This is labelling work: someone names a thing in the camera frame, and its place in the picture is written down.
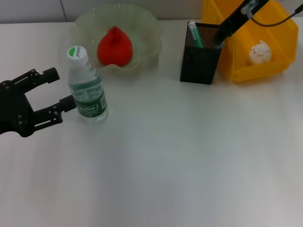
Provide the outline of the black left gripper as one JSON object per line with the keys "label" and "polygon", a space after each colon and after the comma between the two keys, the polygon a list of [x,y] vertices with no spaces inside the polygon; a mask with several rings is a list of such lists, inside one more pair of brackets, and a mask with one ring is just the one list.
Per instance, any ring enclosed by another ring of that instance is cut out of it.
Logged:
{"label": "black left gripper", "polygon": [[28,137],[34,131],[62,123],[62,112],[76,108],[72,95],[47,108],[34,111],[32,125],[29,123],[30,107],[25,93],[45,83],[59,80],[56,68],[43,71],[42,74],[32,69],[25,74],[0,83],[0,133],[16,132],[21,137]]}

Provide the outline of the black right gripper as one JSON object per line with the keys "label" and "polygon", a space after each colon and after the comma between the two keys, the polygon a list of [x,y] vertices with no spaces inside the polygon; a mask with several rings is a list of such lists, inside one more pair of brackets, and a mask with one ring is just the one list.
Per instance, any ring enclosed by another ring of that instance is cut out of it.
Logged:
{"label": "black right gripper", "polygon": [[220,24],[218,32],[214,36],[214,44],[220,46],[227,37],[230,37],[239,30],[267,2],[268,0],[244,0],[243,3]]}

